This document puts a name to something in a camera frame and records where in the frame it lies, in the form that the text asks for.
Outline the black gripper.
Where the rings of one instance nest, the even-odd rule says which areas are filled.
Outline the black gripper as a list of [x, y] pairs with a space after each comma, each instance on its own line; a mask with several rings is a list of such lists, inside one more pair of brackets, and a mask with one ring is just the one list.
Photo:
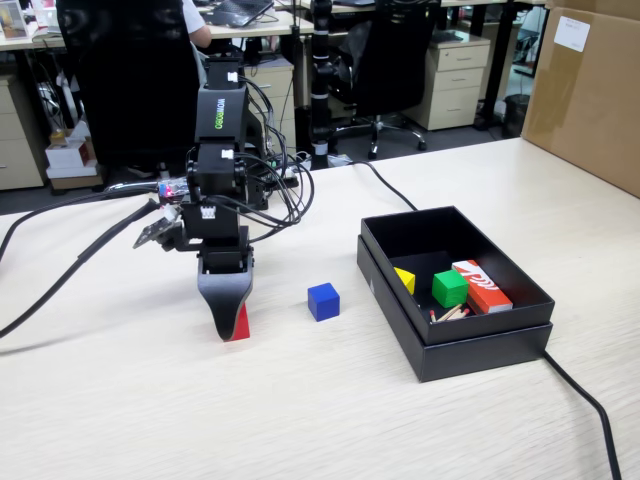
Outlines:
[[249, 228], [227, 205], [183, 203], [182, 224], [172, 239], [180, 252], [195, 251], [201, 266], [198, 290], [224, 342], [250, 337], [246, 301], [253, 287]]

